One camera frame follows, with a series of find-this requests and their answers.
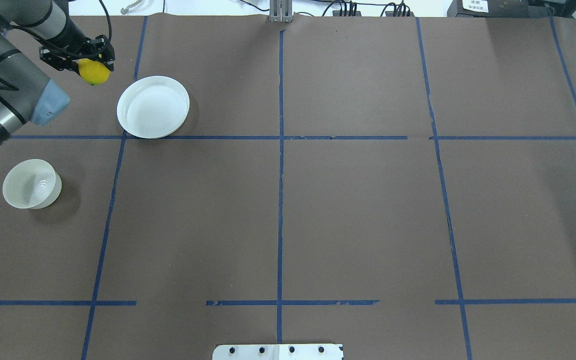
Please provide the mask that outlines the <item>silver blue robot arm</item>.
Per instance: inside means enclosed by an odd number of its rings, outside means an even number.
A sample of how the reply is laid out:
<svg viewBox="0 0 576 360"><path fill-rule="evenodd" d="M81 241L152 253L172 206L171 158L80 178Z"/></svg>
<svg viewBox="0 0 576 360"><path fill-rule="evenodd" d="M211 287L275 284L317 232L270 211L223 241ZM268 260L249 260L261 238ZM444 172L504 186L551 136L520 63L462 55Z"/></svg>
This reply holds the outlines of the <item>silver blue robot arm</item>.
<svg viewBox="0 0 576 360"><path fill-rule="evenodd" d="M39 58L57 71L81 76L83 60L112 72L113 28L89 38L73 21L67 0L0 0L0 146L27 123L45 126L70 104L68 94L6 38L11 30L39 43Z"/></svg>

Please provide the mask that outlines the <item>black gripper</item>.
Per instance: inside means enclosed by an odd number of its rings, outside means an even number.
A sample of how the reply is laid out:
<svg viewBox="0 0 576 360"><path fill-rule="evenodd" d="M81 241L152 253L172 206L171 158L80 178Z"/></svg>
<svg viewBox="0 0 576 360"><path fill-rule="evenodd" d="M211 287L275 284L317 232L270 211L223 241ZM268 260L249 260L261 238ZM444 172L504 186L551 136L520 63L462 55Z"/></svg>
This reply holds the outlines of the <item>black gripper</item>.
<svg viewBox="0 0 576 360"><path fill-rule="evenodd" d="M110 39L106 35L98 35L95 39L86 39L80 50L71 52L65 48L58 48L46 39L40 39L39 59L57 71L71 71L78 73L78 60L88 59L103 64L107 70L113 72L115 51Z"/></svg>

